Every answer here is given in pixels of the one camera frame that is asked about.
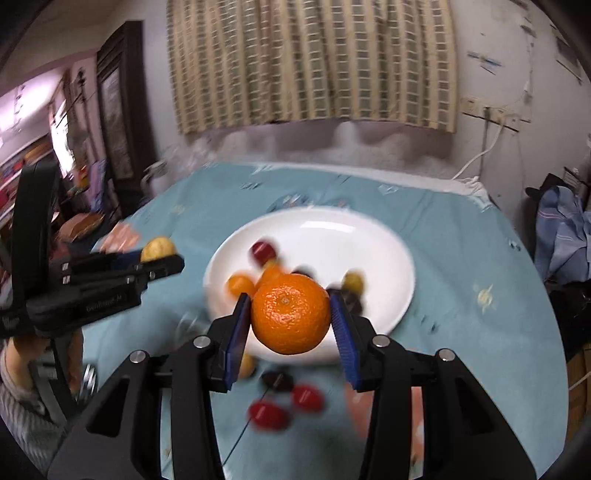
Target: blue tablecloth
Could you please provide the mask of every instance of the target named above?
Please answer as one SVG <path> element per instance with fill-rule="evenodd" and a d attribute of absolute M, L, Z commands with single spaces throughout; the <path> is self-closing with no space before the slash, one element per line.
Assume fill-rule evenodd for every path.
<path fill-rule="evenodd" d="M 476 199 L 363 178 L 303 169 L 217 164 L 193 173 L 147 204 L 128 223 L 145 243 L 170 236 L 185 257 L 181 275 L 151 284 L 142 306 L 85 329 L 85 360 L 99 379 L 136 349 L 170 351 L 206 327 L 203 273 L 218 246 L 236 229 L 287 194 L 317 205 L 341 200 L 395 231 L 415 262 L 413 301 L 392 337 L 407 349 L 455 350 L 496 402 L 538 475 L 558 457 L 566 434 L 568 392 L 560 335 L 542 282 L 511 224 Z M 248 427 L 225 469 L 228 478 L 356 479 L 363 455 L 346 414 L 338 367 L 297 368 L 317 385 L 328 408 L 299 415 L 280 434 Z M 222 459 L 262 391 L 256 378 L 212 398 Z M 277 402 L 288 402 L 279 396 Z M 168 410 L 161 455 L 171 474 Z"/>

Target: white plate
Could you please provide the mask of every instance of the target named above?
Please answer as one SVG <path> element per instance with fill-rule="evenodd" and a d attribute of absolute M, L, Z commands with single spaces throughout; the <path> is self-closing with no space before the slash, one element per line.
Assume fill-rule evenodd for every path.
<path fill-rule="evenodd" d="M 413 297 L 413 259 L 392 230 L 349 210 L 301 207 L 270 213 L 247 223 L 217 249 L 203 279 L 212 318 L 233 311 L 236 301 L 225 287 L 232 274 L 247 271 L 253 278 L 260 275 L 249 253 L 260 239 L 268 239 L 275 246 L 287 270 L 306 266 L 323 287 L 340 284 L 348 270 L 361 270 L 366 284 L 363 315 L 377 333 L 392 331 Z M 299 355 L 279 355 L 269 350 L 251 330 L 246 350 L 282 364 L 327 362 L 339 356 L 332 328 L 320 345 Z"/>

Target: striped sleeve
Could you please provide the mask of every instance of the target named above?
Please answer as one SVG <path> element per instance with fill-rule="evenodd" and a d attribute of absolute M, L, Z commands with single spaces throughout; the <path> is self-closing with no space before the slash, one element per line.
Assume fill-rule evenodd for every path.
<path fill-rule="evenodd" d="M 0 416 L 23 452 L 45 474 L 59 447 L 63 428 L 41 416 L 44 409 L 35 392 L 18 391 L 8 375 L 5 354 L 6 350 L 2 349 Z"/>

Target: white cable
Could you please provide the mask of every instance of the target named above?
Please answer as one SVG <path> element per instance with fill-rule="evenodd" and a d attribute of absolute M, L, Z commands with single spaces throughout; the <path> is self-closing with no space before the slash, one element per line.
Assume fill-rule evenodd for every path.
<path fill-rule="evenodd" d="M 591 377 L 591 372 L 587 373 L 587 375 L 585 375 L 583 378 L 581 378 L 581 380 L 579 380 L 578 382 L 576 382 L 572 387 L 569 387 L 569 392 L 571 390 L 574 390 L 575 388 L 577 388 L 581 383 L 583 383 L 589 377 Z"/>
<path fill-rule="evenodd" d="M 532 91 L 534 86 L 534 42 L 533 37 L 529 35 L 527 32 L 525 33 L 525 39 L 527 40 L 527 56 L 530 63 L 530 71 L 528 74 L 527 81 L 525 82 L 523 91 L 521 92 L 521 95 L 519 95 L 519 98 L 517 100 L 514 100 L 513 102 L 498 106 L 490 105 L 489 108 L 506 108 L 508 106 L 515 105 L 517 102 L 520 102 L 526 95 L 533 97 Z"/>
<path fill-rule="evenodd" d="M 452 180 L 457 180 L 457 178 L 464 173 L 464 171 L 470 166 L 472 165 L 476 160 L 478 160 L 481 156 L 486 155 L 488 152 L 490 152 L 493 148 L 495 148 L 496 142 L 497 140 L 499 140 L 499 137 L 501 136 L 501 132 L 503 130 L 503 128 L 505 128 L 505 117 L 503 117 L 503 119 L 501 120 L 501 124 L 499 126 L 499 129 L 495 135 L 495 139 L 492 141 L 492 145 L 487 148 L 484 152 L 480 152 L 476 157 L 474 157 L 473 159 L 471 159 L 468 163 L 466 163 L 466 165 L 464 165 L 461 170 L 456 173 L 453 177 Z"/>

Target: white wall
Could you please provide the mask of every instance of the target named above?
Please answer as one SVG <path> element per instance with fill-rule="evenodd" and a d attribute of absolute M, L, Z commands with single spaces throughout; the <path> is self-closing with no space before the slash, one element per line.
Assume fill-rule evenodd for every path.
<path fill-rule="evenodd" d="M 4 145 L 2 148 L 0 148 L 0 163 L 2 163 L 7 158 L 12 157 L 28 143 L 36 140 L 42 135 L 49 133 L 49 117 L 47 112 L 43 110 L 35 118 L 36 120 L 24 125 L 19 133 L 14 134 L 10 138 L 5 138 Z"/>
<path fill-rule="evenodd" d="M 170 145 L 185 144 L 178 134 L 173 90 L 168 68 L 166 1 L 124 0 L 106 22 L 106 40 L 127 20 L 144 20 L 144 69 L 148 111 L 157 153 Z"/>
<path fill-rule="evenodd" d="M 105 39 L 105 25 L 97 24 L 47 32 L 31 28 L 18 43 L 6 66 L 0 72 L 0 92 L 12 89 L 24 81 L 96 52 Z"/>
<path fill-rule="evenodd" d="M 88 59 L 77 61 L 70 69 L 72 82 L 77 84 L 78 70 L 83 69 L 85 73 L 85 92 L 86 92 L 86 106 L 88 109 L 88 120 L 90 125 L 86 124 L 84 116 L 84 108 L 82 102 L 76 102 L 76 115 L 80 126 L 89 132 L 94 140 L 96 146 L 96 153 L 98 158 L 94 158 L 94 153 L 87 142 L 87 151 L 89 161 L 94 163 L 96 160 L 105 158 L 105 143 L 103 142 L 103 134 L 100 127 L 100 113 L 99 113 L 99 97 L 96 94 L 96 57 L 92 56 Z"/>
<path fill-rule="evenodd" d="M 513 110 L 521 111 L 522 101 L 515 101 L 521 97 L 530 71 L 527 36 L 519 26 L 523 10 L 509 0 L 450 0 L 450 4 L 456 28 L 460 95 L 477 96 L 498 106 L 511 103 Z M 144 20 L 148 103 L 157 148 L 161 151 L 169 145 L 186 146 L 190 142 L 178 134 L 174 116 L 165 2 L 123 1 L 108 19 L 106 35 L 126 20 Z M 549 172 L 562 176 L 563 166 L 580 166 L 589 151 L 586 138 L 591 132 L 589 80 L 585 77 L 580 85 L 556 62 L 556 41 L 550 22 L 534 6 L 532 22 L 537 38 L 532 58 L 531 123 L 522 123 L 519 134 L 507 130 L 502 133 L 498 145 L 486 158 L 483 174 L 491 196 L 521 234 L 523 188 L 539 186 Z M 468 58 L 468 50 L 500 60 L 504 66 L 493 75 Z M 371 146 L 363 150 L 348 145 L 348 149 L 352 151 L 353 163 L 449 177 L 481 151 L 483 128 L 484 120 L 463 115 L 454 136 L 364 122 L 356 127 L 357 133 L 361 143 Z M 489 142 L 496 129 L 496 125 L 491 125 Z M 272 159 L 338 163 L 342 161 L 342 151 L 336 154 L 330 147 L 350 143 L 351 130 L 350 126 L 340 127 L 337 121 L 327 121 L 250 127 L 230 136 L 229 131 L 209 136 L 227 157 L 263 154 Z M 466 176 L 477 173 L 478 162 L 468 169 Z"/>
<path fill-rule="evenodd" d="M 529 77 L 527 36 L 519 26 L 523 10 L 509 0 L 453 0 L 459 58 L 460 92 L 492 105 L 515 102 Z M 537 33 L 533 49 L 531 123 L 519 134 L 505 130 L 487 156 L 483 182 L 493 199 L 522 231 L 524 186 L 538 187 L 547 173 L 563 175 L 563 167 L 589 161 L 591 84 L 583 84 L 556 61 L 556 40 L 550 21 L 536 7 L 532 23 Z M 492 75 L 468 58 L 468 50 L 483 53 L 505 65 Z M 523 101 L 510 105 L 528 113 Z M 484 120 L 461 115 L 451 158 L 461 165 L 482 149 Z M 489 142 L 497 126 L 489 130 Z M 478 173 L 478 164 L 466 174 Z"/>

